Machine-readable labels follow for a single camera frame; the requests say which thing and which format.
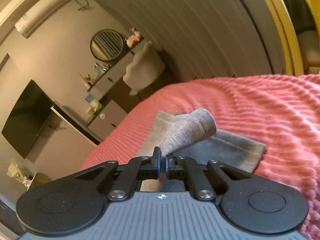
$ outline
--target screw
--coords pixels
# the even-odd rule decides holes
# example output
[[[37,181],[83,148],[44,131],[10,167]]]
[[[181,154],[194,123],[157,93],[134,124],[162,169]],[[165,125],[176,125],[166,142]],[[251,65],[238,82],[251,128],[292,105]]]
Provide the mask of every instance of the screw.
[[[123,190],[114,190],[110,193],[111,199],[119,199],[125,197],[125,192]]]
[[[211,190],[204,189],[199,191],[198,196],[200,198],[211,198],[214,196],[214,193]]]

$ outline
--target air conditioner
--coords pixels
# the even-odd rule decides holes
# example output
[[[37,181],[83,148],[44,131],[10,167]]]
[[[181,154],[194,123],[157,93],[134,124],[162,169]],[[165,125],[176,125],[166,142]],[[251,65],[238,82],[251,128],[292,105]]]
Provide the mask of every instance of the air conditioner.
[[[68,1],[69,0],[40,0],[18,20],[15,27],[22,36],[27,38],[55,10]]]
[[[0,44],[10,33],[14,24],[39,0],[12,0],[0,12]]]

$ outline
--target television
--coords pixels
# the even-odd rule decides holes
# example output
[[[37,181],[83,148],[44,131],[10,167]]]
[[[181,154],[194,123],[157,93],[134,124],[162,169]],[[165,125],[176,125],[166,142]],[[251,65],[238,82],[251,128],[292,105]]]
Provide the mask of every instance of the television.
[[[23,158],[51,116],[51,106],[53,101],[33,80],[14,105],[1,133]]]

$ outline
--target mirror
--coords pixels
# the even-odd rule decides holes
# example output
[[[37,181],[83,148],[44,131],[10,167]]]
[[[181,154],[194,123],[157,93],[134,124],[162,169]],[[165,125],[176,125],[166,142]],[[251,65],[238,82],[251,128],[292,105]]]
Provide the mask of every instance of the mirror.
[[[124,49],[124,40],[114,30],[101,30],[91,39],[90,49],[96,59],[111,61],[120,56]]]

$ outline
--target pink textured bedspread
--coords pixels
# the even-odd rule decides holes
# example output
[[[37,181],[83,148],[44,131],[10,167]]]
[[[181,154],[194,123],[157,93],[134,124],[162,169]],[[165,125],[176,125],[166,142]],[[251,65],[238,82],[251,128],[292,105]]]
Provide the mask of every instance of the pink textured bedspread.
[[[167,86],[136,106],[88,157],[83,169],[127,163],[142,147],[159,112],[206,108],[218,128],[265,143],[255,174],[304,193],[309,215],[301,229],[320,239],[320,76],[214,78]]]

